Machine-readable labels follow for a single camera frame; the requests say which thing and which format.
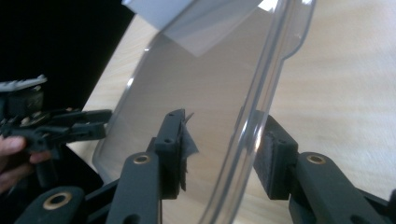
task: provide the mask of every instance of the light wooden table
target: light wooden table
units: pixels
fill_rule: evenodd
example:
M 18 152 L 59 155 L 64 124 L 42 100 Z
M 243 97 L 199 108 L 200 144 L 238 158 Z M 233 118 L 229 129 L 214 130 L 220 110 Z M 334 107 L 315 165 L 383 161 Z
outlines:
M 86 109 L 115 108 L 155 29 L 136 16 Z M 273 117 L 300 151 L 332 158 L 352 183 L 388 199 L 396 189 L 396 3 L 318 1 L 303 47 L 284 64 Z M 74 144 L 90 161 L 94 143 Z M 291 223 L 254 172 L 235 223 Z

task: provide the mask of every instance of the transparent plastic sheet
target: transparent plastic sheet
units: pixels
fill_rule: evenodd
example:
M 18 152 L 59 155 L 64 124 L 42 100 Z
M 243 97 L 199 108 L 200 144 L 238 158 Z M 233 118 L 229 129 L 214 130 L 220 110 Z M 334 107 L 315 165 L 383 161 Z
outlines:
M 95 150 L 93 163 L 109 182 L 128 156 L 146 150 L 168 112 L 194 113 L 187 127 L 200 152 L 188 159 L 187 191 L 163 201 L 165 223 L 234 219 L 282 63 L 303 43 L 314 7 L 259 3 L 188 6 L 147 47 Z

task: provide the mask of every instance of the human hand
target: human hand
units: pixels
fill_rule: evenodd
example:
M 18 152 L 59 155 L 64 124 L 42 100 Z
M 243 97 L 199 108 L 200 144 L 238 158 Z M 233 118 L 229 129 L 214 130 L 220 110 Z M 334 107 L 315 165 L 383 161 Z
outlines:
M 21 179 L 34 171 L 33 164 L 50 159 L 50 152 L 27 154 L 22 137 L 3 138 L 0 135 L 0 193 L 12 188 Z

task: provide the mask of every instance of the human finger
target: human finger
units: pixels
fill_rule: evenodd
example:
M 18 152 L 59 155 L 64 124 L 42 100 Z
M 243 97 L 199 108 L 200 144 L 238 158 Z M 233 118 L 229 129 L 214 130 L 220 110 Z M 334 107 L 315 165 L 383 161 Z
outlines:
M 24 163 L 15 169 L 7 170 L 0 174 L 0 193 L 12 188 L 21 179 L 33 172 L 33 167 L 29 163 Z
M 7 137 L 0 136 L 0 156 L 9 156 L 15 154 L 26 146 L 23 137 Z
M 29 162 L 32 164 L 38 164 L 42 161 L 47 161 L 51 158 L 49 151 L 33 152 L 30 156 Z

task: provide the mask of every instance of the brass insert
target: brass insert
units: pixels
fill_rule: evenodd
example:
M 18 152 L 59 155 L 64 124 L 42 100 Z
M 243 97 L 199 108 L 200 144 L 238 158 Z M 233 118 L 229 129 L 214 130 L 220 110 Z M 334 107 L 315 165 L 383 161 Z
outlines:
M 306 157 L 306 159 L 309 160 L 310 162 L 312 162 L 314 164 L 318 164 L 318 165 L 326 163 L 326 160 L 323 157 L 317 156 L 317 155 L 309 155 Z
M 43 207 L 47 210 L 55 210 L 69 203 L 72 198 L 73 196 L 70 192 L 59 192 L 44 201 Z
M 144 164 L 149 162 L 149 156 L 141 155 L 139 157 L 134 158 L 134 163 L 136 164 Z

